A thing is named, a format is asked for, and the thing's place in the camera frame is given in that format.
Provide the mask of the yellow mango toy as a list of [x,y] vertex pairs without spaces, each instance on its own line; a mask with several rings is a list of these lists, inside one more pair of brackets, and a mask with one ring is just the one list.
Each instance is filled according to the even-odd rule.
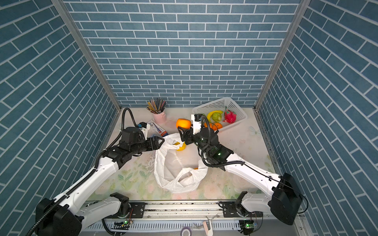
[[177,147],[176,151],[183,151],[185,148],[186,148],[186,143],[183,142],[183,143],[180,143],[180,142],[176,142],[174,143],[174,146]]

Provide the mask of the green pear toy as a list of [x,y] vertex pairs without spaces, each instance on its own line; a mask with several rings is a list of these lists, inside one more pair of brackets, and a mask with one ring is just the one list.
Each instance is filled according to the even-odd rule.
[[219,123],[222,120],[222,113],[214,112],[211,115],[211,120],[213,120],[215,123]]

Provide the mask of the white plastic bag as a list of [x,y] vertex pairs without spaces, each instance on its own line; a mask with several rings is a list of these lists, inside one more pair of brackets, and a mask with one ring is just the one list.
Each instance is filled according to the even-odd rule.
[[158,185],[173,194],[197,190],[208,172],[197,146],[187,145],[183,151],[176,151],[174,143],[183,143],[180,134],[170,134],[164,139],[163,145],[155,152],[154,175]]

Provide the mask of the pink dragon fruit toy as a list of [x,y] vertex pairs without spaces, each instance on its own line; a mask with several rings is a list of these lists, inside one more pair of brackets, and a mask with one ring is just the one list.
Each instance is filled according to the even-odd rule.
[[236,113],[232,112],[231,110],[225,108],[224,111],[224,121],[229,124],[233,124],[236,122],[237,115]]

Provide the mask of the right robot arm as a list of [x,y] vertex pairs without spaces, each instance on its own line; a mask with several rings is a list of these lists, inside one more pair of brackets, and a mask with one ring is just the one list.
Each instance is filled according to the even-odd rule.
[[197,146],[202,162],[207,167],[220,168],[237,175],[265,194],[259,198],[247,191],[242,192],[234,203],[238,215],[247,217],[254,211],[270,211],[279,221],[293,225],[304,199],[293,176],[288,173],[280,176],[244,160],[221,145],[217,133],[212,129],[202,128],[194,132],[193,128],[179,127],[178,130],[183,142]]

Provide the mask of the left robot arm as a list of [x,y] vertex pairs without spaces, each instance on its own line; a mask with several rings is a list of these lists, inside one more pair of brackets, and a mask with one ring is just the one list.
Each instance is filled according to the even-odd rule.
[[43,199],[36,207],[36,220],[27,232],[30,236],[77,236],[88,226],[108,216],[129,217],[132,213],[129,198],[113,193],[103,201],[83,207],[85,201],[110,176],[121,169],[133,156],[158,150],[162,137],[145,137],[147,129],[123,129],[111,145],[95,161],[94,167],[73,186],[54,199]]

